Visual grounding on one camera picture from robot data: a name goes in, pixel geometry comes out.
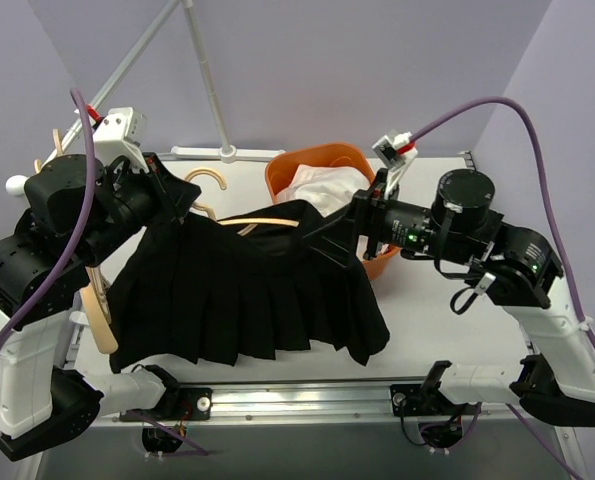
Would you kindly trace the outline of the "white pleated skirt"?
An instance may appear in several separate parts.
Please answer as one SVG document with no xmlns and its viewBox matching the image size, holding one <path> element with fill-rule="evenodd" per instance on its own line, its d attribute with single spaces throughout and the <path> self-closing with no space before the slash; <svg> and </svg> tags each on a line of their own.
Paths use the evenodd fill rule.
<svg viewBox="0 0 595 480">
<path fill-rule="evenodd" d="M 369 180 L 354 167 L 314 167 L 299 165 L 289 185 L 276 194 L 279 203 L 304 200 L 323 217 L 347 205 Z"/>
</svg>

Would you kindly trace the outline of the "black skirt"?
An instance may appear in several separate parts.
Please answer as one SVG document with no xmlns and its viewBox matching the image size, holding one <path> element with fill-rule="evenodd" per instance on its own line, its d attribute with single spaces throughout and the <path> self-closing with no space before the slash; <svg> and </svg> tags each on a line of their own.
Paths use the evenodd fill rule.
<svg viewBox="0 0 595 480">
<path fill-rule="evenodd" d="M 159 354 L 272 360 L 312 341 L 366 364 L 386 347 L 390 333 L 363 265 L 342 268 L 303 245 L 324 222 L 311 204 L 276 204 L 254 217 L 250 233 L 194 214 L 145 231 L 107 294 L 113 372 Z"/>
</svg>

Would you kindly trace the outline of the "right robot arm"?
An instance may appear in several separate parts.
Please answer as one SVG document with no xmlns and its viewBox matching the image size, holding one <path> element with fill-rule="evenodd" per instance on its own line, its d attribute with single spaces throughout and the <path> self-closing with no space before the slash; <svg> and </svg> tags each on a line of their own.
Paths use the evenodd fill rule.
<svg viewBox="0 0 595 480">
<path fill-rule="evenodd" d="M 441 413 L 452 405 L 510 404 L 550 425 L 595 428 L 595 346 L 574 317 L 562 262 L 544 236 L 507 224 L 491 207 L 494 194 L 485 174 L 456 169 L 439 179 L 433 204 L 424 208 L 390 198 L 380 170 L 305 242 L 341 266 L 354 259 L 360 237 L 368 256 L 383 243 L 408 259 L 453 263 L 450 278 L 463 288 L 451 310 L 463 314 L 487 297 L 535 348 L 507 365 L 437 361 L 409 405 Z"/>
</svg>

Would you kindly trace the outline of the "wooden hanger for white skirt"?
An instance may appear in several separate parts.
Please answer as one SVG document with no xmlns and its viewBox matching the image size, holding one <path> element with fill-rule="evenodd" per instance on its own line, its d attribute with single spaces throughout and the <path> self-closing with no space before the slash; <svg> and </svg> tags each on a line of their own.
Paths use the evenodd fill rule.
<svg viewBox="0 0 595 480">
<path fill-rule="evenodd" d="M 64 148 L 62 143 L 62 137 L 58 128 L 53 128 L 51 131 L 52 141 L 53 141 L 53 152 L 48 157 L 47 160 L 42 161 L 40 159 L 35 159 L 33 161 L 33 168 L 34 173 L 38 174 L 41 172 L 42 168 L 49 163 L 50 161 L 62 157 L 64 155 Z"/>
</svg>

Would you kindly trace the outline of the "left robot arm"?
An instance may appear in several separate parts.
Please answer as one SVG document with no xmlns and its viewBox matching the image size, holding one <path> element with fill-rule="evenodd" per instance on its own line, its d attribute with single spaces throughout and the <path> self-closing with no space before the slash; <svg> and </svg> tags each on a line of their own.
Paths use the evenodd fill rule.
<svg viewBox="0 0 595 480">
<path fill-rule="evenodd" d="M 58 157 L 23 187 L 28 209 L 0 240 L 0 451 L 19 461 L 67 443 L 99 417 L 171 417 L 180 385 L 164 369 L 87 377 L 54 362 L 76 293 L 145 226 L 181 223 L 200 188 L 153 154 L 109 164 Z"/>
</svg>

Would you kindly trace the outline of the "wooden hanger for black skirt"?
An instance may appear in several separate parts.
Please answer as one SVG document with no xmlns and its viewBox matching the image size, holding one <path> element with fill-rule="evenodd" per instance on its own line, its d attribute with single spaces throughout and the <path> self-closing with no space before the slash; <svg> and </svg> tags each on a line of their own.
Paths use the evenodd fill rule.
<svg viewBox="0 0 595 480">
<path fill-rule="evenodd" d="M 228 186 L 225 180 L 225 177 L 213 168 L 207 167 L 198 167 L 194 168 L 189 171 L 184 180 L 187 183 L 191 183 L 196 177 L 207 175 L 213 178 L 219 188 L 222 191 L 225 191 Z M 215 211 L 212 207 L 208 205 L 201 204 L 195 201 L 192 206 L 192 210 L 203 212 L 206 216 L 213 220 L 214 222 L 218 223 L 222 226 L 242 226 L 242 229 L 237 232 L 239 236 L 246 236 L 253 232 L 258 226 L 260 225 L 269 225 L 269 226 L 280 226 L 280 227 L 288 227 L 288 228 L 295 228 L 299 225 L 297 220 L 291 220 L 286 218 L 275 218 L 275 217 L 246 217 L 246 218 L 235 218 L 231 220 L 218 220 L 215 214 Z"/>
</svg>

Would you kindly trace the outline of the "wooden hanger for denim skirt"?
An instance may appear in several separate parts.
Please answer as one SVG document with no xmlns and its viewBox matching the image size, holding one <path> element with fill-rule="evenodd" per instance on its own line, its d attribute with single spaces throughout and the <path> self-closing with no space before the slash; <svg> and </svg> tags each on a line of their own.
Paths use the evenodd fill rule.
<svg viewBox="0 0 595 480">
<path fill-rule="evenodd" d="M 110 355 L 118 349 L 111 329 L 111 314 L 106 298 L 106 282 L 98 267 L 87 267 L 89 283 L 80 297 L 93 339 L 100 353 Z"/>
</svg>

